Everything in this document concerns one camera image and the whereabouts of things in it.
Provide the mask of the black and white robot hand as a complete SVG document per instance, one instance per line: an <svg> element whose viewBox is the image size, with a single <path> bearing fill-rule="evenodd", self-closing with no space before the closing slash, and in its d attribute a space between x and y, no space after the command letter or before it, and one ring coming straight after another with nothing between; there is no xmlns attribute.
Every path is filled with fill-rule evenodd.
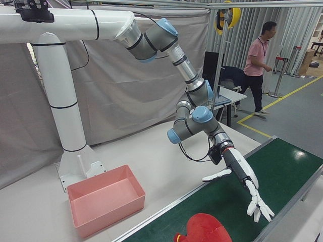
<svg viewBox="0 0 323 242"><path fill-rule="evenodd" d="M222 152L222 155L227 168L213 175L204 177L202 181L211 182L234 172L251 195L247 214L253 216L254 222L258 222L261 215L264 216L268 222L272 221L275 214L261 198L258 192L258 179L244 156L233 147L225 149Z"/></svg>

